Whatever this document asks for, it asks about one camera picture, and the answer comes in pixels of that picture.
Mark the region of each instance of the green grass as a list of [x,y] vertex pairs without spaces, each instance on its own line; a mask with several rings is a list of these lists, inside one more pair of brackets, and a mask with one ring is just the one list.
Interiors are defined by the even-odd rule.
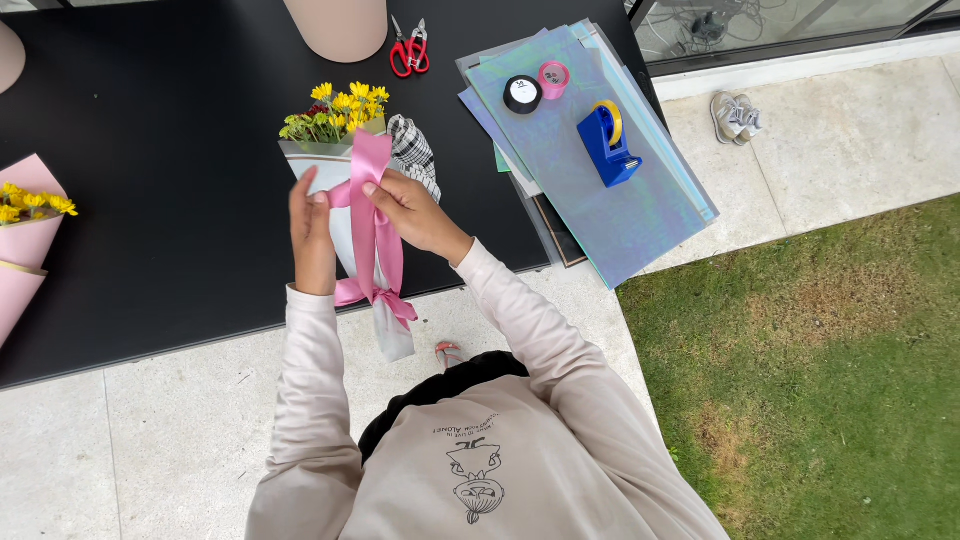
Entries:
[[960,195],[617,289],[732,538],[960,538]]

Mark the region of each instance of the tape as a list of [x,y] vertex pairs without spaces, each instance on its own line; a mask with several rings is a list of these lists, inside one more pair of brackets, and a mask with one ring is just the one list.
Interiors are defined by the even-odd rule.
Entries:
[[537,73],[537,82],[543,87],[543,99],[557,99],[564,95],[570,82],[570,70],[558,61],[544,62]]
[[620,141],[623,135],[623,116],[620,115],[620,108],[609,99],[598,101],[593,105],[593,110],[600,110],[604,126],[607,128],[608,144],[613,146]]
[[543,97],[543,88],[533,77],[517,75],[503,88],[503,103],[507,109],[517,114],[530,114],[537,110],[540,99]]

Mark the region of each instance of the ribbon bow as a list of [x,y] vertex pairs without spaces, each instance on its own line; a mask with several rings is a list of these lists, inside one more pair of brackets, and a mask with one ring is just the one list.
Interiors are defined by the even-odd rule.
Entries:
[[[350,207],[353,255],[357,263],[356,278],[337,281],[334,304],[347,306],[366,298],[372,306],[379,298],[403,328],[409,331],[410,324],[407,321],[416,321],[417,312],[412,305],[400,300],[398,294],[403,283],[403,245],[400,235],[387,216],[363,193],[363,184],[367,182],[380,185],[392,151],[393,138],[389,135],[373,136],[364,130],[357,130],[350,160],[350,179],[327,192],[331,208]],[[380,270],[390,287],[387,289],[373,284],[377,253],[380,254]]]

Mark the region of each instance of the beige container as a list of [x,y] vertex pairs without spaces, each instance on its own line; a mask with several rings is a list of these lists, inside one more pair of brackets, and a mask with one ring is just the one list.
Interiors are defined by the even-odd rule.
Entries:
[[330,61],[361,61],[387,39],[387,0],[283,0],[313,52]]
[[23,41],[13,33],[3,21],[0,21],[0,94],[13,86],[23,73],[27,61],[27,52]]

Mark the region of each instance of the blue tape dispenser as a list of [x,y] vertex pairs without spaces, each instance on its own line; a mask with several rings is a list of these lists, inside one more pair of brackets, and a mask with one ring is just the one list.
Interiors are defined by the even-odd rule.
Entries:
[[598,101],[593,112],[577,124],[577,131],[606,187],[627,182],[643,164],[642,159],[630,155],[623,116],[613,101]]

